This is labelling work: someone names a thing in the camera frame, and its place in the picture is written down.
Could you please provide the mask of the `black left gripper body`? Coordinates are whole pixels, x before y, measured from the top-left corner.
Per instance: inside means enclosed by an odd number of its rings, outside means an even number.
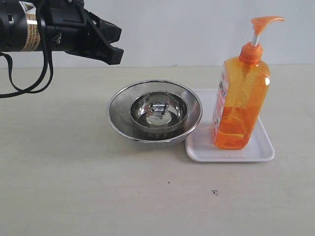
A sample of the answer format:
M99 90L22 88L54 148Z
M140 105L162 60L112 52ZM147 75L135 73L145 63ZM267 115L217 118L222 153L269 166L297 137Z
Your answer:
M38 0L42 33L47 51L77 51L92 30L88 18L99 28L101 18L84 8L83 0Z

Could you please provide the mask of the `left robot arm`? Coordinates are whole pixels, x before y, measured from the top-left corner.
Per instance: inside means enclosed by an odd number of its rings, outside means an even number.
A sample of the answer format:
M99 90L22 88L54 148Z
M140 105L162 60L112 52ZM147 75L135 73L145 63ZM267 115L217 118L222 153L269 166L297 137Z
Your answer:
M42 31L47 48L95 59L108 65L121 63L124 50L112 46L122 30L84 7L82 0L2 0L0 2L1 52L42 50Z

